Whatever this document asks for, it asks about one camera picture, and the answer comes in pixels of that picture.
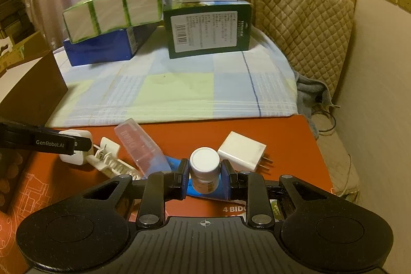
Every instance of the screw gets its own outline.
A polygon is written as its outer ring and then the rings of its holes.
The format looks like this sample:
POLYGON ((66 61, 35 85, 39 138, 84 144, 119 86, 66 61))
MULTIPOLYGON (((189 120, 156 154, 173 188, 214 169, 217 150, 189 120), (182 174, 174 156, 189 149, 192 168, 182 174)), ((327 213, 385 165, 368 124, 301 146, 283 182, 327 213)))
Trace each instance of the screw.
POLYGON ((141 216, 138 220, 144 225, 153 225, 157 223, 160 218, 157 215, 146 214, 141 216))
POLYGON ((254 215, 251 220, 259 225, 263 225, 263 224, 269 224, 271 223, 272 219, 270 216, 268 215, 264 215, 264 214, 258 214, 258 215, 254 215))

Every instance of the barcode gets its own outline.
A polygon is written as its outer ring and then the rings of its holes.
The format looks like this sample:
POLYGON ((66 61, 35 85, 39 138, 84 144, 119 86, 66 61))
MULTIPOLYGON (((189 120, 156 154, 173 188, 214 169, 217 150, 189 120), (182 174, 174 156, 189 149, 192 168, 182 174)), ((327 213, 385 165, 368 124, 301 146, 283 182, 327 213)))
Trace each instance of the barcode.
POLYGON ((186 25, 175 25, 175 38, 178 45, 187 44, 187 29, 186 25))

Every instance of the beige quilted cover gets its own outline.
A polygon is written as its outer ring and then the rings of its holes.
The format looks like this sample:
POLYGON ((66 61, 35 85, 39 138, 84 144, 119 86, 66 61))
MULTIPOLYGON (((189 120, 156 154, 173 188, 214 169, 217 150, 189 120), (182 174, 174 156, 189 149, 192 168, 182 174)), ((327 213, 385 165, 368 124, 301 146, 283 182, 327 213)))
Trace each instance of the beige quilted cover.
POLYGON ((253 23, 300 74, 324 82, 334 95, 354 17, 350 0, 251 0, 253 23))

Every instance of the white bottle cap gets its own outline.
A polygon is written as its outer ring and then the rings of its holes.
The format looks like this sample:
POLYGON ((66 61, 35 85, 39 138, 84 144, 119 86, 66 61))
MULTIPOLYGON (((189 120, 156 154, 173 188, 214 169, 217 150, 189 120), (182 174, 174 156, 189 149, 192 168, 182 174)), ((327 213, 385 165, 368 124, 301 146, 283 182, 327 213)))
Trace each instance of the white bottle cap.
POLYGON ((191 154, 190 166, 198 178, 210 179, 220 173, 220 157, 211 148, 198 148, 191 154))

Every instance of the quilted blanket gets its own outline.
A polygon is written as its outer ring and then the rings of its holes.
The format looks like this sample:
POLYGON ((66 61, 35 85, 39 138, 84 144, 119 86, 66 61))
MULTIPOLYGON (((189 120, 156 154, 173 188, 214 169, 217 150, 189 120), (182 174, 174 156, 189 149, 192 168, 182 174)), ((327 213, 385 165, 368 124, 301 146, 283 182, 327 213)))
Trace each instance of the quilted blanket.
POLYGON ((292 69, 255 28, 247 52, 170 59, 159 27, 130 61, 71 67, 64 49, 55 57, 69 91, 50 127, 297 114, 292 69))
POLYGON ((291 66, 320 80, 334 95, 354 17, 350 0, 251 0, 256 28, 267 34, 291 66))

